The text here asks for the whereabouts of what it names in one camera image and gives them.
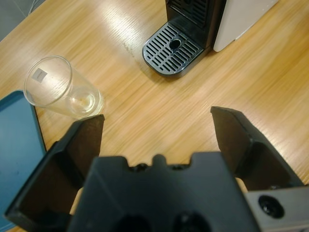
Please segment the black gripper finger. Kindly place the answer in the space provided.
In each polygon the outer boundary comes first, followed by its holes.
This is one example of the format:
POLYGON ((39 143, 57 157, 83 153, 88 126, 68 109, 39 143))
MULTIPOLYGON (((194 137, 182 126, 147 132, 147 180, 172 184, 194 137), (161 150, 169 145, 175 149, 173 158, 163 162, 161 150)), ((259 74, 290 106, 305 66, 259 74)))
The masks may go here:
POLYGON ((304 183, 271 142, 240 111, 213 107, 218 147, 248 191, 302 187, 304 183))
POLYGON ((28 232, 64 232, 71 207, 100 153, 104 115, 77 120, 46 152, 5 210, 28 232))

